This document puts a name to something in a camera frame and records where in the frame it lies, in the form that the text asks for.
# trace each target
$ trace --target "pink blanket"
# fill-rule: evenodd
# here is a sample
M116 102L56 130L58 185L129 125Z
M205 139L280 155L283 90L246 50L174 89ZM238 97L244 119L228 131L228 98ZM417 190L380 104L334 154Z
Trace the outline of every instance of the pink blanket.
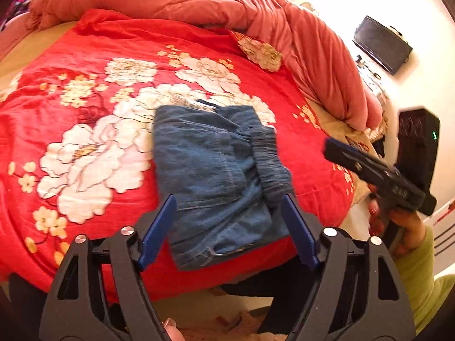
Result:
M281 52L302 94L337 119L360 131L381 120L381 105L364 87L343 41L288 0L33 0L27 28L78 20L90 8L240 31Z

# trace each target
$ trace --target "blue gripper pad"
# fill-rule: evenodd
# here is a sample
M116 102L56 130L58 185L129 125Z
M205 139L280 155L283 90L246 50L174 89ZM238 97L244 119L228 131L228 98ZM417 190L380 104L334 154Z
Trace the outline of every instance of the blue gripper pad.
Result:
M170 195L142 240L142 251L137 261L141 271L155 261L176 213L177 201L174 196Z
M281 216L283 217L292 241L297 248L300 261L313 271L320 264L317 257L318 244L316 240L319 238L319 234L322 231L322 225L319 223L318 218L313 214L299 212L296 203L297 202L293 202L293 199L291 199L288 194L283 196L281 201ZM312 227L313 230L319 231L316 237L313 235L315 232L312 233L310 228L306 225L305 220L307 219L311 220L309 223L312 225L320 225L320 227Z

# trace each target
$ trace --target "metal screw head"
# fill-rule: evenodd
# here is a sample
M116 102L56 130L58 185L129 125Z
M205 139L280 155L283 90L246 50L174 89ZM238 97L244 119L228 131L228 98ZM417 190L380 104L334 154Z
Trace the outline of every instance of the metal screw head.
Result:
M87 236L85 234L79 234L78 236L76 236L76 238L74 239L74 242L77 243L77 244L82 244L84 243L85 241L87 241Z
M337 230L332 227L324 228L324 234L329 237L335 237L337 235Z
M124 236L129 236L134 233L134 227L131 227L130 225L127 225L126 227L123 227L120 230L121 234Z
M372 238L370 238L370 241L373 245L377 245L377 246L381 245L381 243L382 243L381 238L378 236L373 236Z

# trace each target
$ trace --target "hand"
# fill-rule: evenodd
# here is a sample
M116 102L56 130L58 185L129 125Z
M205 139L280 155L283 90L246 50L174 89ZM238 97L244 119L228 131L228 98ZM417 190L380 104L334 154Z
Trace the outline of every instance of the hand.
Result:
M185 341L185 337L183 337L181 332L177 329L176 322L171 318L168 318L165 322L163 322L163 327L169 335L171 341Z
M369 187L373 192L376 191L375 187ZM372 236L380 236L384 231L384 223L379 219L378 202L376 200L371 201L368 210L370 213L369 233ZM395 258L398 259L408 255L411 251L417 249L425 240L426 229L417 212L396 208L389 212L388 217L392 222L406 229L401 242L395 249Z

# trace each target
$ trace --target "jeans pocket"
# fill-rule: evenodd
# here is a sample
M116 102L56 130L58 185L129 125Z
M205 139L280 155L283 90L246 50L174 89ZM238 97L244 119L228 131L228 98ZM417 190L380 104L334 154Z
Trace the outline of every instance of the jeans pocket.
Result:
M163 124L156 131L154 159L160 193L174 194L180 211L222 205L242 196L246 177L229 132L197 124Z

